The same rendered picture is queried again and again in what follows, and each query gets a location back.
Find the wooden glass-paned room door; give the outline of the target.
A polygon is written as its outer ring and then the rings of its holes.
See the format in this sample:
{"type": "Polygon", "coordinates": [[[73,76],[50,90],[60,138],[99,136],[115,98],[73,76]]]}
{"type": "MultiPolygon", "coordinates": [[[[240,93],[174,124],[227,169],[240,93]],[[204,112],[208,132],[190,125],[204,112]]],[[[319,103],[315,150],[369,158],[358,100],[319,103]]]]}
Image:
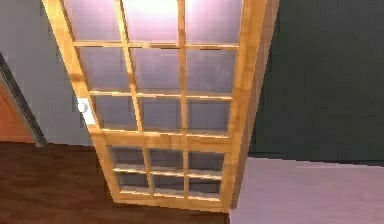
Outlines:
{"type": "Polygon", "coordinates": [[[237,206],[280,0],[41,0],[117,203],[237,206]]]}

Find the orange room door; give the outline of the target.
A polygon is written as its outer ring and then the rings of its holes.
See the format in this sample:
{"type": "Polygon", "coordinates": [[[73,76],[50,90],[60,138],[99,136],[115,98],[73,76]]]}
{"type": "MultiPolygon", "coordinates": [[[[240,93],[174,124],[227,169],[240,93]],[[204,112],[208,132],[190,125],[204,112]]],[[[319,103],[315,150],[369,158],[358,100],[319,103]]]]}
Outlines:
{"type": "Polygon", "coordinates": [[[48,144],[6,60],[0,52],[0,142],[48,144]]]}

